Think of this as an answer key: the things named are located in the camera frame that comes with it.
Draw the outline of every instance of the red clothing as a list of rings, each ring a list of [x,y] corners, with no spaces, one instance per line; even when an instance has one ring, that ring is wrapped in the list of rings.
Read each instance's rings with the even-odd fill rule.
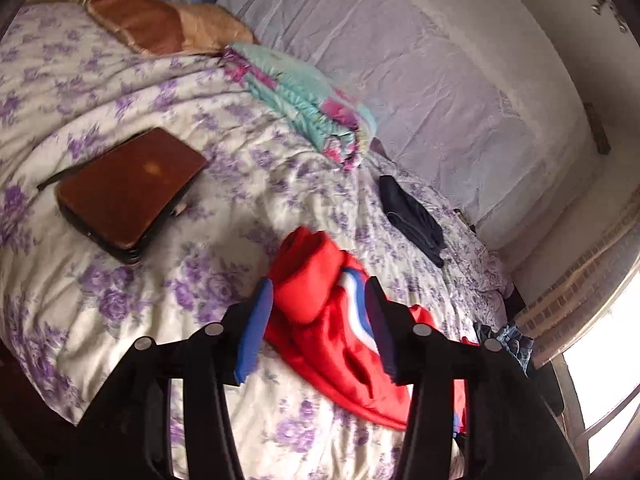
[[[282,243],[268,277],[274,308],[264,338],[284,361],[341,407],[405,430],[409,392],[382,368],[364,314],[368,276],[359,261],[324,232],[299,227]],[[427,310],[414,305],[410,311],[433,327]],[[462,415],[463,384],[454,389]]]

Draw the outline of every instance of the silver bolt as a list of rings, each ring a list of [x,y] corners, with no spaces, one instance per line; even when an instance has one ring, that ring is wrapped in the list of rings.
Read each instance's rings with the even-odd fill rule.
[[[135,347],[136,350],[146,350],[151,346],[151,343],[152,343],[151,338],[144,336],[136,339],[136,342],[133,343],[133,346]]]
[[[424,323],[416,323],[412,328],[415,335],[419,335],[420,337],[427,337],[431,335],[431,327],[429,325],[425,325]]]
[[[225,331],[220,323],[209,323],[204,327],[204,333],[207,335],[220,335]]]
[[[503,346],[497,339],[487,339],[484,342],[484,347],[491,352],[499,352]]]

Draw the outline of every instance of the blue stripe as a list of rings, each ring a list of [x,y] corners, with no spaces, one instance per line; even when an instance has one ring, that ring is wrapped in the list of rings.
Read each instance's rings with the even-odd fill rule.
[[[373,330],[371,329],[371,325],[369,324],[369,319],[367,318],[367,309],[364,303],[364,276],[356,269],[351,269],[351,267],[343,267],[342,272],[346,272],[347,274],[352,276],[354,280],[356,280],[356,297],[354,299],[356,302],[356,307],[358,308],[358,320],[360,321],[360,324],[362,325],[364,331],[371,337],[373,337]]]

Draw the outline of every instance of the pillow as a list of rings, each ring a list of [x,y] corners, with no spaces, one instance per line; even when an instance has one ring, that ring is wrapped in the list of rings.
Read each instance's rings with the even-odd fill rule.
[[[86,9],[123,44],[148,56],[218,54],[232,41],[254,41],[249,28],[216,5],[92,0]]]

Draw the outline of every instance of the brown leather case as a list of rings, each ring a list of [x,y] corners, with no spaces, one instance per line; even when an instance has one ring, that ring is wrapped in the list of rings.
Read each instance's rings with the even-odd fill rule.
[[[158,230],[158,221],[171,213],[168,207],[206,163],[181,140],[154,128],[63,180],[58,203],[76,228],[118,259],[133,263],[149,229]]]

